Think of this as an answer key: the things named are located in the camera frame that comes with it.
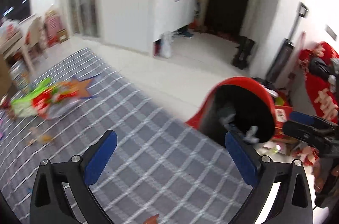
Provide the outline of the red trash bin black liner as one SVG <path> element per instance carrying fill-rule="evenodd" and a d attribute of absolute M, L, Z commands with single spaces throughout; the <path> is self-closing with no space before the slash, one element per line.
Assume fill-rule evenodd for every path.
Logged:
<path fill-rule="evenodd" d="M 275 134 L 274 101 L 265 87 L 248 77 L 232 77 L 220 82 L 186 124 L 221 146 L 225 136 L 235 131 L 250 137 L 253 144 L 268 142 Z"/>

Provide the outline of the red gift box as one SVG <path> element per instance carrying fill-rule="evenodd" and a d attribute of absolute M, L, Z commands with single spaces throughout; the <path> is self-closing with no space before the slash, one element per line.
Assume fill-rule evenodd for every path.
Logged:
<path fill-rule="evenodd" d="M 283 137 L 283 125 L 289 119 L 289 115 L 293 111 L 293 107 L 275 105 L 275 134 L 277 138 Z"/>

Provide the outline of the black upright vacuum cleaner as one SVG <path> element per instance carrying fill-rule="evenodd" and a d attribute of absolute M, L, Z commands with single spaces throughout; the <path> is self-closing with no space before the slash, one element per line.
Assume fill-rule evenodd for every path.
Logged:
<path fill-rule="evenodd" d="M 296 29 L 299 25 L 299 22 L 302 18 L 305 18 L 308 14 L 308 8 L 300 2 L 298 5 L 298 9 L 296 12 L 296 17 L 294 23 L 292 25 L 292 29 L 287 38 L 284 39 L 280 49 L 266 74 L 265 80 L 269 83 L 275 83 L 278 79 L 280 73 L 283 71 L 285 64 L 288 62 L 293 50 L 294 44 L 292 42 L 292 38 L 295 35 Z"/>

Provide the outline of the black boots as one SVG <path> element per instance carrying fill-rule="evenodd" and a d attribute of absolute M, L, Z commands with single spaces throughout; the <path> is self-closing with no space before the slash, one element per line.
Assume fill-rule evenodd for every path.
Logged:
<path fill-rule="evenodd" d="M 239 46 L 237 47 L 237 53 L 233 57 L 232 65 L 244 70 L 248 67 L 248 57 L 250 56 L 255 42 L 245 36 L 239 38 Z"/>

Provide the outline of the red green snack wrapper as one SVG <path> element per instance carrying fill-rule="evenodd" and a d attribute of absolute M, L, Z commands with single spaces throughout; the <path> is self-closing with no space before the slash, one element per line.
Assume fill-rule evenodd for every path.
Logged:
<path fill-rule="evenodd" d="M 47 120 L 62 117 L 79 102 L 79 89 L 71 82 L 59 82 L 49 86 L 32 100 L 37 114 Z"/>

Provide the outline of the green vegetable bag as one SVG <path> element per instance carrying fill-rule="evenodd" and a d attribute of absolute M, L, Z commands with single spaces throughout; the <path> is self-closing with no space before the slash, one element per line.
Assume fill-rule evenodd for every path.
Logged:
<path fill-rule="evenodd" d="M 33 105 L 33 99 L 37 98 L 43 91 L 47 90 L 50 84 L 51 79 L 45 78 L 40 81 L 28 94 L 20 98 L 12 98 L 10 100 L 10 108 L 14 113 L 14 116 L 19 118 L 37 116 L 38 111 Z"/>

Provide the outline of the grey checked tablecloth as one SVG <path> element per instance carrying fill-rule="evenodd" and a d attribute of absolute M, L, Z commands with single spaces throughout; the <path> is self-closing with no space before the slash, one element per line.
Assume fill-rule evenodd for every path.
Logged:
<path fill-rule="evenodd" d="M 91 190 L 115 223 L 228 223 L 248 197 L 227 151 L 171 117 L 88 48 L 40 71 L 34 83 L 93 77 L 93 97 L 61 118 L 1 123 L 1 192 L 29 222 L 33 183 L 43 159 L 66 162 L 108 130 L 117 148 Z"/>

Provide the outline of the blue white tall can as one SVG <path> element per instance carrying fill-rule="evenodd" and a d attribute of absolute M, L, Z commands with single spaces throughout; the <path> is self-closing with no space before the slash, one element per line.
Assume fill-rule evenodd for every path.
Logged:
<path fill-rule="evenodd" d="M 19 91 L 25 94 L 30 92 L 29 73 L 22 60 L 10 68 L 10 76 Z"/>

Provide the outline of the white plastic bag on floor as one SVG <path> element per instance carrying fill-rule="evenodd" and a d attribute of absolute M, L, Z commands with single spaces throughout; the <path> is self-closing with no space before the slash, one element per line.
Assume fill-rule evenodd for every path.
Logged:
<path fill-rule="evenodd" d="M 172 32 L 165 32 L 160 40 L 160 56 L 163 58 L 171 58 L 173 42 Z"/>

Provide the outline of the wooden dining table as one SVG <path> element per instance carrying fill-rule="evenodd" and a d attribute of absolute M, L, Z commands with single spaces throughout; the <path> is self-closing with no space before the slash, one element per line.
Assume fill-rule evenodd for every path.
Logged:
<path fill-rule="evenodd" d="M 2 18 L 1 25 L 1 54 L 5 59 L 20 53 L 31 74 L 35 74 L 33 58 L 44 55 L 43 29 L 41 19 L 31 17 L 31 21 Z"/>

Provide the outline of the white shoe cabinet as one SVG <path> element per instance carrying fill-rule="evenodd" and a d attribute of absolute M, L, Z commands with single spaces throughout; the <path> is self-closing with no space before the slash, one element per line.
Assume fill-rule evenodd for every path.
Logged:
<path fill-rule="evenodd" d="M 156 55 L 162 35 L 175 32 L 194 21 L 196 0 L 155 0 L 153 55 Z"/>

